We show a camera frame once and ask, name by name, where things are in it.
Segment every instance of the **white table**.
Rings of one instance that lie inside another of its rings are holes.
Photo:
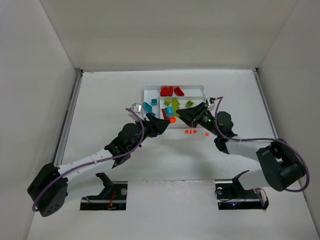
[[[224,96],[220,109],[231,114],[235,133],[274,137],[251,70],[87,72],[63,163],[107,145],[132,122],[125,108],[142,102],[143,87],[166,84],[204,85],[207,97]],[[37,213],[28,239],[319,239],[302,193],[268,187],[267,211],[218,210],[212,179],[232,178],[260,166],[219,152],[214,136],[206,137],[205,132],[199,129],[189,135],[183,129],[169,129],[145,140],[126,163],[107,172],[113,181],[129,181],[126,211],[78,211],[76,200],[50,217]]]

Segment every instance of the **dark red block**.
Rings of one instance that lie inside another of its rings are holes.
[[[174,89],[174,93],[179,97],[183,97],[185,95],[184,92],[178,86]]]
[[[169,87],[169,97],[172,97],[174,95],[174,87],[173,86],[170,86]]]
[[[166,96],[168,96],[168,93],[169,93],[169,88],[167,86],[164,86],[161,89],[160,96],[161,97],[166,97]]]
[[[163,114],[163,119],[164,120],[170,120],[170,117],[167,117],[167,115],[166,115],[165,109],[162,108],[161,110],[162,110],[162,114]]]

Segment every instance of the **blue block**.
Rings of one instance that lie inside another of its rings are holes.
[[[158,101],[157,101],[156,98],[155,99],[151,99],[151,105],[152,106],[157,106],[158,105]]]
[[[146,103],[145,101],[142,103],[142,107],[143,109],[148,112],[151,113],[152,112],[152,106],[150,106],[148,103]]]
[[[174,109],[172,108],[172,106],[167,106],[164,109],[164,112],[168,118],[173,118],[175,116]]]

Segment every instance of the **orange ring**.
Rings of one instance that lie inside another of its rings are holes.
[[[170,117],[170,123],[174,124],[177,121],[177,119],[175,117]]]

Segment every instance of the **screw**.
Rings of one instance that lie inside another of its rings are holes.
[[[122,188],[121,191],[120,191],[121,195],[127,195],[127,189],[125,188]]]
[[[217,194],[219,194],[219,195],[221,195],[223,192],[222,192],[222,187],[218,187],[217,189],[216,189],[216,193]]]

